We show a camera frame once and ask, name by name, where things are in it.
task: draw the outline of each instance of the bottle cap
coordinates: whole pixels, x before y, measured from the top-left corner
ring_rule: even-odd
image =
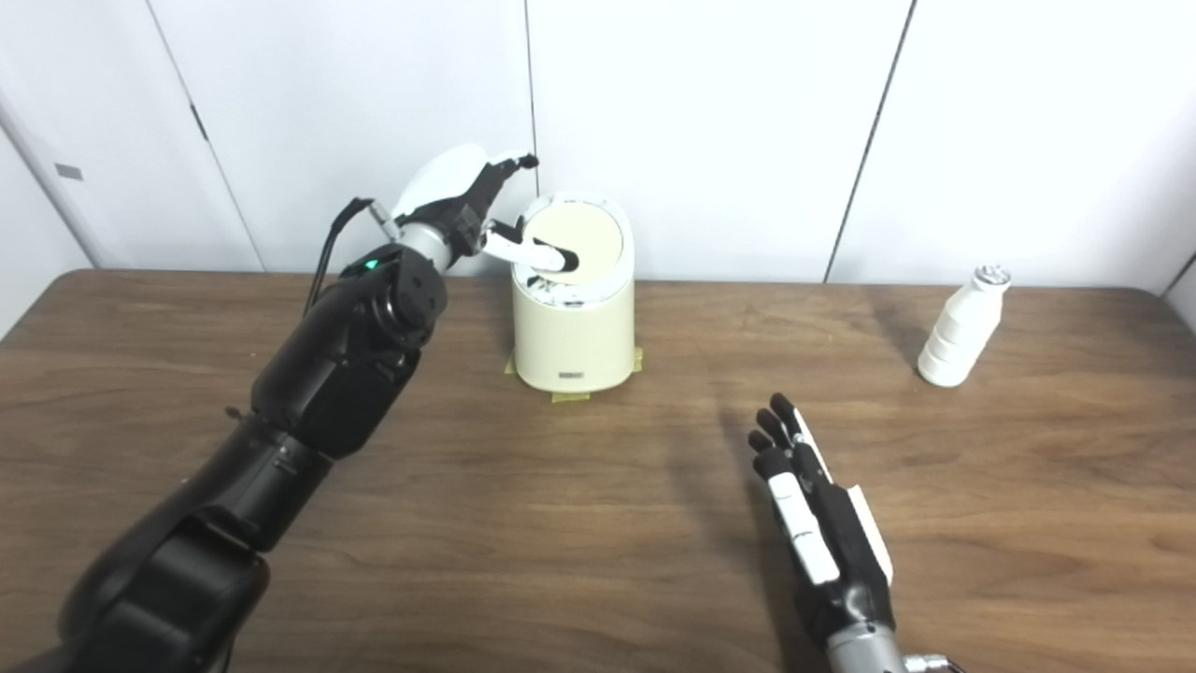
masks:
[[[1013,276],[1001,264],[980,265],[972,274],[972,285],[986,292],[1005,292],[1009,288],[1011,280]]]

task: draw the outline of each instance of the robotic hand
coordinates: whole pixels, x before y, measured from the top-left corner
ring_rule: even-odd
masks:
[[[801,414],[776,393],[748,443],[768,484],[799,576],[798,614],[835,673],[963,669],[941,655],[903,657],[893,637],[892,562],[859,487],[831,481]]]

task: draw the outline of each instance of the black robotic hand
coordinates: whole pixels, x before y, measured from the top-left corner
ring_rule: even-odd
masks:
[[[789,540],[803,626],[825,650],[842,634],[878,628],[891,634],[892,570],[862,492],[831,481],[808,427],[785,396],[774,394],[769,408],[757,412],[761,430],[752,430],[748,442]]]

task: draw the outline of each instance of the round lid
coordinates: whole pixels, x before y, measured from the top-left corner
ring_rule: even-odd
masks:
[[[578,255],[578,268],[542,271],[553,282],[585,285],[610,273],[623,253],[623,232],[610,213],[581,201],[554,203],[524,224],[524,237],[538,238]]]
[[[520,292],[555,306],[584,307],[615,295],[635,271],[635,243],[627,214],[614,201],[586,191],[536,198],[519,215],[524,238],[538,238],[578,255],[578,268],[547,271],[511,264]]]

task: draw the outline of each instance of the white wall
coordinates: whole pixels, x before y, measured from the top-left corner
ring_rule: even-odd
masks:
[[[0,118],[103,265],[262,268],[144,2],[0,0]]]
[[[627,212],[640,277],[820,281],[908,0],[530,0],[541,188]]]
[[[1196,250],[1196,2],[921,0],[830,279],[1153,292]]]
[[[1166,298],[1188,326],[1196,331],[1196,265],[1189,268],[1176,286],[1167,290]]]
[[[353,196],[388,207],[441,151],[531,149],[523,4],[153,0],[269,270],[310,271]],[[494,209],[513,218],[535,176]],[[385,239],[368,216],[332,267]],[[477,270],[478,259],[463,263]]]
[[[642,277],[817,281],[908,8],[0,0],[0,120],[104,265],[310,270],[350,196],[477,141],[544,160],[496,215],[537,177],[603,191]],[[1161,290],[1196,250],[1194,25],[1167,0],[921,0],[830,279],[999,261]],[[334,264],[380,240],[355,222]]]
[[[0,336],[50,281],[90,265],[0,128]]]

